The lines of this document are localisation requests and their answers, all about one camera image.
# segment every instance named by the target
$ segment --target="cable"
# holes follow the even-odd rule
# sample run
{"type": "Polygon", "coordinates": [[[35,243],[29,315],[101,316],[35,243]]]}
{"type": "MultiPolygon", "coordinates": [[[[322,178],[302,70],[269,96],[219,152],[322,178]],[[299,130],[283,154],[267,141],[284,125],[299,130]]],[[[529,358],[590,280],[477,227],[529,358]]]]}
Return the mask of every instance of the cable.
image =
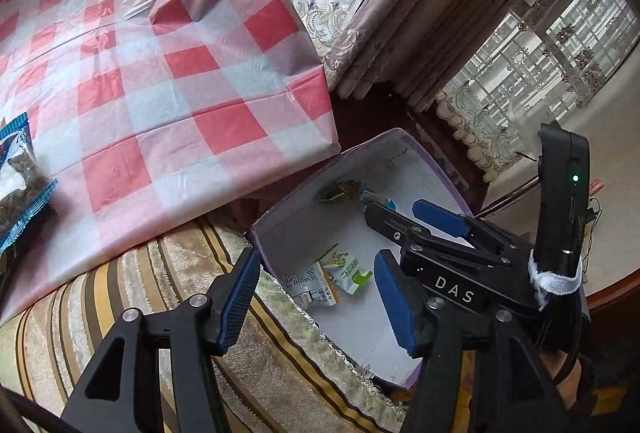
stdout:
{"type": "Polygon", "coordinates": [[[542,350],[542,345],[546,339],[546,333],[549,331],[549,327],[551,326],[551,320],[545,319],[545,322],[538,333],[538,339],[536,339],[536,350],[540,352],[542,350]]]}
{"type": "Polygon", "coordinates": [[[587,254],[584,255],[582,260],[582,272],[587,272],[587,267],[589,265],[589,253],[591,253],[591,245],[593,243],[593,230],[596,228],[597,223],[600,221],[600,217],[602,216],[602,209],[600,207],[600,201],[596,198],[590,198],[590,202],[596,201],[598,203],[598,210],[596,211],[596,217],[593,220],[593,224],[591,225],[591,231],[589,232],[589,243],[587,245],[587,254]]]}
{"type": "Polygon", "coordinates": [[[14,405],[17,412],[25,419],[28,419],[49,433],[81,433],[80,430],[73,427],[68,422],[53,415],[48,409],[29,400],[26,397],[15,393],[8,388],[2,387],[2,391],[14,405]]]}
{"type": "Polygon", "coordinates": [[[564,363],[562,363],[560,370],[558,371],[558,373],[556,373],[556,376],[554,377],[554,383],[556,384],[556,386],[562,383],[562,381],[564,381],[569,376],[569,374],[573,371],[575,362],[578,359],[578,351],[580,350],[580,334],[582,333],[582,304],[580,302],[579,291],[574,292],[572,296],[574,296],[572,298],[572,301],[574,303],[574,312],[575,312],[574,336],[572,337],[572,348],[571,348],[571,352],[569,352],[566,359],[564,360],[564,363]]]}
{"type": "Polygon", "coordinates": [[[533,162],[538,162],[536,159],[534,159],[533,157],[530,157],[529,155],[526,155],[523,152],[516,152],[516,155],[519,155],[523,158],[528,158],[530,161],[533,161],[533,162]]]}

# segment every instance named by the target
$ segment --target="blue snack bag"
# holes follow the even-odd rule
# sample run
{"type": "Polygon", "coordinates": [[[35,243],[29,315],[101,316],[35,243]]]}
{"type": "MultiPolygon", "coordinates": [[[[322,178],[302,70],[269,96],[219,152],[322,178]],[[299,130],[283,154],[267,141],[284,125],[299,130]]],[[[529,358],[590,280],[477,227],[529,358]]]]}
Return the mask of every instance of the blue snack bag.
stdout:
{"type": "Polygon", "coordinates": [[[36,164],[27,114],[0,129],[0,254],[49,201],[57,184],[36,164]]]}

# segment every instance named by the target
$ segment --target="cardboard box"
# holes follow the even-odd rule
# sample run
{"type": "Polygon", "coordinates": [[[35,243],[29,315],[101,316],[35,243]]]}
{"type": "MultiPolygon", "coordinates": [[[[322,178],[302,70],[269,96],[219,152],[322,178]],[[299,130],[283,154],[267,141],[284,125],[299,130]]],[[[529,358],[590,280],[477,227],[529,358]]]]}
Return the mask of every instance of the cardboard box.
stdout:
{"type": "MultiPolygon", "coordinates": [[[[348,179],[364,182],[391,198],[398,212],[410,218],[414,218],[414,201],[421,198],[456,213],[471,214],[424,148],[404,130],[390,130],[332,159],[254,223],[250,239],[278,279],[305,270],[334,243],[371,271],[380,249],[390,249],[399,260],[400,247],[367,227],[358,204],[319,203],[319,194],[327,186],[348,179]]],[[[436,236],[468,245],[463,239],[430,229],[436,236]]],[[[410,358],[396,343],[375,280],[371,278],[354,295],[336,290],[340,298],[337,305],[312,305],[307,310],[322,332],[376,376],[411,386],[420,360],[410,358]]]]}

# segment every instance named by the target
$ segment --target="snack wrapper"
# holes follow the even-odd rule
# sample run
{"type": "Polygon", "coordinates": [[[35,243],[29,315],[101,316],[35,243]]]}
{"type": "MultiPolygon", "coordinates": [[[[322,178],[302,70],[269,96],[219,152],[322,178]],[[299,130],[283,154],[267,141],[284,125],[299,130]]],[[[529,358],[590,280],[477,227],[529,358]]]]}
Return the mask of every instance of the snack wrapper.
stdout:
{"type": "Polygon", "coordinates": [[[370,190],[363,182],[357,180],[343,180],[329,186],[321,195],[321,202],[340,202],[351,200],[363,207],[372,202],[378,202],[392,211],[396,210],[393,200],[370,190]]]}
{"type": "Polygon", "coordinates": [[[282,285],[302,309],[313,303],[324,306],[338,303],[331,282],[317,261],[300,275],[286,276],[282,285]]]}
{"type": "Polygon", "coordinates": [[[27,114],[0,129],[0,254],[45,206],[57,183],[36,164],[27,114]]]}
{"type": "Polygon", "coordinates": [[[322,255],[320,265],[329,279],[349,294],[355,294],[373,274],[370,270],[361,269],[360,261],[341,251],[338,243],[322,255]]]}

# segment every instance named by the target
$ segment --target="striped cushion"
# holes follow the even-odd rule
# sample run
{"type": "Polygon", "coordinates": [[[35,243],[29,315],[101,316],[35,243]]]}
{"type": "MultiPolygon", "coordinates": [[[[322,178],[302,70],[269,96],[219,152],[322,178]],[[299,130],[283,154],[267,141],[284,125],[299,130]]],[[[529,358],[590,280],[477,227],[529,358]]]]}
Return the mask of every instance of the striped cushion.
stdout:
{"type": "MultiPolygon", "coordinates": [[[[80,275],[0,329],[0,382],[60,415],[125,308],[175,308],[228,272],[245,245],[209,214],[80,275]]],[[[213,362],[235,432],[395,432],[404,417],[265,272],[238,344],[213,362]]],[[[160,372],[164,429],[177,433],[165,350],[160,372]]]]}

